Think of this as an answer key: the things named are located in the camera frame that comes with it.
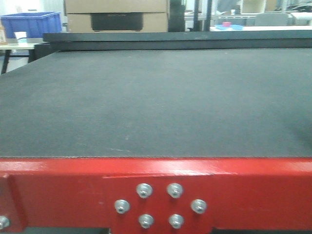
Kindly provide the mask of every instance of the bolt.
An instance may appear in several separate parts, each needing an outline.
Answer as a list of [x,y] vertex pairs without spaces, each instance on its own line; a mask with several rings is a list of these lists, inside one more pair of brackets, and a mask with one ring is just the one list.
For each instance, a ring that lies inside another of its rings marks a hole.
[[169,223],[174,229],[180,229],[184,223],[184,218],[178,214],[169,217]]
[[192,201],[191,208],[195,213],[201,215],[201,214],[205,213],[205,211],[207,209],[207,203],[203,200],[196,199],[196,200]]
[[167,192],[173,198],[180,198],[183,193],[183,187],[177,183],[169,184]]
[[0,216],[0,230],[10,226],[10,220],[5,216]]
[[130,204],[126,200],[117,200],[115,202],[115,209],[117,213],[124,214],[130,210]]
[[154,218],[149,214],[143,214],[138,218],[138,222],[141,224],[141,227],[148,229],[154,223]]
[[148,198],[153,193],[153,188],[149,184],[139,184],[136,192],[141,198]]

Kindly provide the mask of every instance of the chair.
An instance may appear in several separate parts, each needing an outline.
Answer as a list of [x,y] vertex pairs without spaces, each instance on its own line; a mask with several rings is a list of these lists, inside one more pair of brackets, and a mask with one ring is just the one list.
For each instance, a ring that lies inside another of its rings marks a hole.
[[287,26],[288,15],[285,13],[262,13],[256,16],[255,26]]

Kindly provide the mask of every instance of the blue storage bin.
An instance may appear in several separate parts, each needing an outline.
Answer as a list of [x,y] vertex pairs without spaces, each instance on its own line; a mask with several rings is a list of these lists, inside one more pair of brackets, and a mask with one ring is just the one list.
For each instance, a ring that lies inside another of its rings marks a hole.
[[27,32],[28,38],[42,38],[44,33],[62,31],[60,12],[18,13],[0,18],[7,38],[15,38],[15,32]]

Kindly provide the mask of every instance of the machine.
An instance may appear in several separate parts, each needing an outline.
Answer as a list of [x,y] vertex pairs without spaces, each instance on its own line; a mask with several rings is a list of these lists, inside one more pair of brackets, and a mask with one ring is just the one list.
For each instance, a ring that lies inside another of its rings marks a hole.
[[2,232],[312,230],[310,31],[44,39],[0,78]]

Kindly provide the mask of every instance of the conveyor belt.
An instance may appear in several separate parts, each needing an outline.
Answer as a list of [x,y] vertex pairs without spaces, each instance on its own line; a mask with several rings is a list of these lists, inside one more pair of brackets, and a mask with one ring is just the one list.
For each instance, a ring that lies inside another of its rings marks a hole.
[[0,77],[0,157],[312,156],[312,49],[61,52]]

